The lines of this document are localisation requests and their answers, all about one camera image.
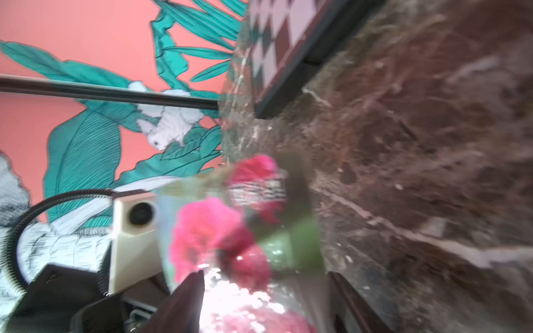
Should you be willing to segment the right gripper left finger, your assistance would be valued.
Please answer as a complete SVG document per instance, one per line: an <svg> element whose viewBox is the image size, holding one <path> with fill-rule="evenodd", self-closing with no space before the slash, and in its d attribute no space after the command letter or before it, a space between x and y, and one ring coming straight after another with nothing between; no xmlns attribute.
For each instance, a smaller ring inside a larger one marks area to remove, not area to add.
<svg viewBox="0 0 533 333"><path fill-rule="evenodd" d="M190 273L180 286L157 309L137 332L199 332L199 321L205 294L204 273Z"/></svg>

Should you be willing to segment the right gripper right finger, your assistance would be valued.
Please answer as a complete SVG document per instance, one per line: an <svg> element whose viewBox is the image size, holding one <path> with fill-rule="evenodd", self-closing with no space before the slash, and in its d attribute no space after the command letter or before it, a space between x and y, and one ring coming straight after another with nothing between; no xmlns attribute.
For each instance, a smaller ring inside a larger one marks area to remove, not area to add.
<svg viewBox="0 0 533 333"><path fill-rule="evenodd" d="M328 288L334 332L392 333L341 273L328 272Z"/></svg>

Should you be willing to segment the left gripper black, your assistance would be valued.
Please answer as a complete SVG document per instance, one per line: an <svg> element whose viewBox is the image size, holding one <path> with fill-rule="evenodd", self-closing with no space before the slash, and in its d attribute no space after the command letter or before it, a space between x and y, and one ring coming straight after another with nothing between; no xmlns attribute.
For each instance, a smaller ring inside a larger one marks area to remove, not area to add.
<svg viewBox="0 0 533 333"><path fill-rule="evenodd" d="M162 273L109 295L109 270L47 265L3 332L135 332L169 296Z"/></svg>

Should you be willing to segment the pink flower seed packet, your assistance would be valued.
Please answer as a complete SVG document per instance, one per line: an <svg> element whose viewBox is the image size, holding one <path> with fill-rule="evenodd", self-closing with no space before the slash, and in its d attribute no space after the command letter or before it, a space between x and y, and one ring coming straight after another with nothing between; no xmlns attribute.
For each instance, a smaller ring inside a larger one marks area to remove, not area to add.
<svg viewBox="0 0 533 333"><path fill-rule="evenodd" d="M326 269L305 167L254 155L156 191L167 286L205 281L201 332L328 332Z"/></svg>

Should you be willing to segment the checkered chess board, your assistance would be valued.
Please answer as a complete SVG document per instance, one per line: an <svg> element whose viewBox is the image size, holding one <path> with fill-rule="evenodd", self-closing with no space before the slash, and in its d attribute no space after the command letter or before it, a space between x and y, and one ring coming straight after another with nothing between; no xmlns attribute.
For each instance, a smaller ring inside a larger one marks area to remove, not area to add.
<svg viewBox="0 0 533 333"><path fill-rule="evenodd" d="M255 116L278 115L383 4L373 0L250 1Z"/></svg>

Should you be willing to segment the left black frame post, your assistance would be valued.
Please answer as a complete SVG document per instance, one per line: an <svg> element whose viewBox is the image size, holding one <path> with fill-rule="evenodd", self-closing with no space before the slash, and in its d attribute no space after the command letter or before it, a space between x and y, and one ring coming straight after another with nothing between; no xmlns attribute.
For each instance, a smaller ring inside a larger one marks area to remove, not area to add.
<svg viewBox="0 0 533 333"><path fill-rule="evenodd" d="M155 92L136 92L115 87L82 83L66 83L56 80L32 79L21 76L2 75L1 91L13 94L30 94L80 100L151 104L205 110L219 109L218 102L212 99L179 97Z"/></svg>

